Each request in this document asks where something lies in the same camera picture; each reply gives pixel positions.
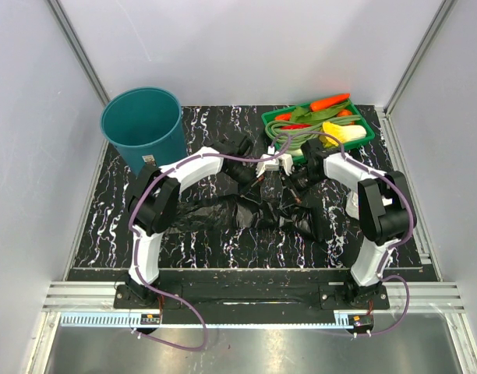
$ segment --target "plastic vegetable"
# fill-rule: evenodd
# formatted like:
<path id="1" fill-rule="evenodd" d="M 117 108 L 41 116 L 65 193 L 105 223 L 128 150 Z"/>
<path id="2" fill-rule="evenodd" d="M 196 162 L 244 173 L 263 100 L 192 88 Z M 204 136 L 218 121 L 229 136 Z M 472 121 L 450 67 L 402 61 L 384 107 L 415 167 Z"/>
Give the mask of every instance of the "plastic vegetable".
<path id="1" fill-rule="evenodd" d="M 337 113 L 337 116 L 338 117 L 346 117 L 348 115 L 353 115 L 351 113 L 351 111 L 349 111 L 348 109 L 343 109 L 342 111 L 340 111 L 339 113 Z M 349 125 L 354 125 L 355 124 L 355 121 L 351 121 L 349 122 Z"/>
<path id="2" fill-rule="evenodd" d="M 353 140 L 363 139 L 366 136 L 366 130 L 363 126 L 353 125 L 353 126 L 339 126 L 331 122 L 323 123 L 323 132 L 331 134 L 339 139 L 341 143 L 351 142 Z M 325 147 L 327 146 L 336 146 L 337 142 L 326 136 L 320 136 Z"/>
<path id="3" fill-rule="evenodd" d="M 330 108 L 324 109 L 322 111 L 309 111 L 308 108 L 297 107 L 292 112 L 291 122 L 315 125 L 334 117 L 348 105 L 349 101 L 343 101 L 340 104 L 333 105 Z"/>
<path id="4" fill-rule="evenodd" d="M 348 109 L 343 109 L 342 111 L 337 113 L 338 117 L 344 117 L 345 115 L 353 115 L 353 114 Z"/>
<path id="5" fill-rule="evenodd" d="M 321 111 L 335 104 L 339 104 L 342 101 L 347 100 L 348 98 L 349 98 L 349 93 L 344 93 L 342 95 L 337 95 L 333 97 L 328 97 L 326 99 L 314 101 L 309 105 L 309 107 L 311 108 L 311 111 Z"/>
<path id="6" fill-rule="evenodd" d="M 291 119 L 292 113 L 284 113 L 275 117 L 275 121 L 289 121 Z"/>
<path id="7" fill-rule="evenodd" d="M 296 130 L 296 129 L 305 129 L 306 127 L 310 127 L 311 125 L 307 125 L 306 123 L 299 123 L 298 125 L 288 125 L 283 126 L 282 130 Z"/>

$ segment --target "table surface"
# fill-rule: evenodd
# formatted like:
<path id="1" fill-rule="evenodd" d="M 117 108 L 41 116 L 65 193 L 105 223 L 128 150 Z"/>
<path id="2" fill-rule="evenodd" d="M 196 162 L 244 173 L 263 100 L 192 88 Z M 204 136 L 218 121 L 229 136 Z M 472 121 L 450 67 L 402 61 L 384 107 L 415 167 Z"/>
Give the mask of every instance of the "table surface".
<path id="1" fill-rule="evenodd" d="M 231 132 L 246 134 L 255 143 L 252 156 L 267 148 L 261 115 L 280 107 L 224 106 L 184 107 L 183 126 L 187 150 L 191 154 L 209 141 L 223 139 Z M 389 153 L 373 106 L 357 105 L 376 138 L 352 151 L 352 156 L 384 171 L 392 170 Z M 125 270 L 132 256 L 132 236 L 128 231 L 125 192 L 134 179 L 129 167 L 113 146 L 107 148 L 84 232 L 73 260 L 72 271 Z M 219 174 L 201 180 L 182 194 L 190 203 L 237 192 L 237 185 Z M 268 178 L 262 186 L 264 199 L 279 199 L 279 178 Z M 208 228 L 171 230 L 163 238 L 160 268 L 341 268 L 356 260 L 363 240 L 359 223 L 347 216 L 348 189 L 327 180 L 311 188 L 307 199 L 323 206 L 323 240 L 309 240 L 298 232 L 280 228 Z M 399 248 L 391 267 L 420 265 L 415 240 Z"/>

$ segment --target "gray wall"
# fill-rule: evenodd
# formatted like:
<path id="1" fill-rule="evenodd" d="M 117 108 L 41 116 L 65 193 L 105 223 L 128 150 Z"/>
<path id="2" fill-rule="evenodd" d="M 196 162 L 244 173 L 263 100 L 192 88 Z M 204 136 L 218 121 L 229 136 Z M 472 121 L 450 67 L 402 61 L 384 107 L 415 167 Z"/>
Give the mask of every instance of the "gray wall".
<path id="1" fill-rule="evenodd" d="M 62 0 L 111 97 L 153 85 L 184 105 L 384 105 L 440 3 Z"/>
<path id="2" fill-rule="evenodd" d="M 63 275 L 100 113 L 45 2 L 0 0 L 0 373 L 19 372 L 48 285 Z"/>
<path id="3" fill-rule="evenodd" d="M 440 268 L 477 341 L 477 0 L 459 1 L 392 113 Z"/>

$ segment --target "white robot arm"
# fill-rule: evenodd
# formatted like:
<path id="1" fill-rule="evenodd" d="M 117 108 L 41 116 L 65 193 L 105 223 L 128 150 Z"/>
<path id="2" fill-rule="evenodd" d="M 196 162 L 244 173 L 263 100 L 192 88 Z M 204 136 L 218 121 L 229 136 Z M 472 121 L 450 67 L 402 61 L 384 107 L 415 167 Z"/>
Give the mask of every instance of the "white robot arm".
<path id="1" fill-rule="evenodd" d="M 205 154 L 205 153 L 219 153 L 213 148 L 207 146 L 200 148 L 198 152 L 193 154 Z M 175 168 L 181 161 L 175 162 L 161 167 L 161 172 L 167 171 L 171 168 Z M 188 164 L 182 165 L 171 173 L 171 177 L 178 180 L 179 193 L 181 194 L 191 185 L 197 183 L 200 179 L 215 175 L 221 171 L 223 166 L 223 159 L 220 157 L 203 157 L 193 160 Z M 155 232 L 152 235 L 147 235 L 147 232 L 140 226 L 136 226 L 138 232 L 141 233 L 138 244 L 138 266 L 139 271 L 145 281 L 152 284 L 159 277 L 159 252 L 161 250 L 161 239 L 164 232 Z M 133 242 L 138 239 L 137 234 L 133 234 Z M 138 284 L 142 284 L 135 271 L 134 259 L 131 262 L 129 268 L 129 276 Z"/>

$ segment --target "teal trash can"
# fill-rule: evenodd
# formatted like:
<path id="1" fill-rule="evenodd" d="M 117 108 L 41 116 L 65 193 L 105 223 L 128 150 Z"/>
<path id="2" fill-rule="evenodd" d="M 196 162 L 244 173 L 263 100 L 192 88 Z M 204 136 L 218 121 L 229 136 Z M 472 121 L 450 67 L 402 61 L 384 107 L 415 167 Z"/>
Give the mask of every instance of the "teal trash can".
<path id="1" fill-rule="evenodd" d="M 187 156 L 182 107 L 160 88 L 117 96 L 101 115 L 101 131 L 136 175 L 145 164 L 167 165 Z"/>

